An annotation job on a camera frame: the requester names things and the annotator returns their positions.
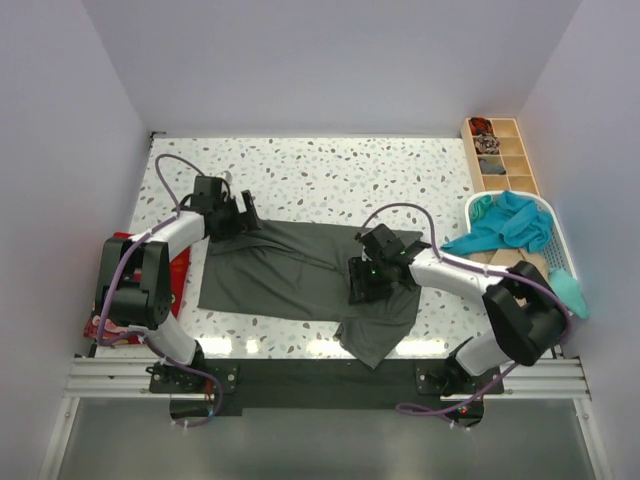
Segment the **dark grey t shirt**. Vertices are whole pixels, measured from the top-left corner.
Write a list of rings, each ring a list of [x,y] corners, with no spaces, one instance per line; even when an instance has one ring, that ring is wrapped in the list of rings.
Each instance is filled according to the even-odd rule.
[[[360,256],[355,226],[265,220],[259,230],[212,242],[205,256],[201,309],[288,320],[331,321],[341,346],[370,368],[414,327],[420,293],[349,301],[348,262]]]

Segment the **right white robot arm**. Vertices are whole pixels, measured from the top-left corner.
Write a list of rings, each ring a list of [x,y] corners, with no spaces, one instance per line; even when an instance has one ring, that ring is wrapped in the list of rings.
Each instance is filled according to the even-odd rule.
[[[448,360],[445,379],[456,392],[469,392],[481,375],[508,361],[534,365],[568,331],[568,308],[529,262],[498,267],[460,259],[422,240],[406,243],[384,224],[355,240],[362,253],[350,261],[354,301],[387,297],[401,285],[447,291],[484,308],[490,329],[464,341]]]

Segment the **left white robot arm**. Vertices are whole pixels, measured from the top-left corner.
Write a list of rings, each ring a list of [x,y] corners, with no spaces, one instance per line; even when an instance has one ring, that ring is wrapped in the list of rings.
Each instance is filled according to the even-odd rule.
[[[94,300],[98,343],[112,346],[135,336],[161,359],[176,363],[171,378],[183,391],[200,390],[207,368],[195,360],[198,342],[171,311],[171,262],[203,239],[229,240],[260,227],[250,191],[236,197],[226,179],[198,175],[193,192],[169,218],[143,233],[107,239]]]

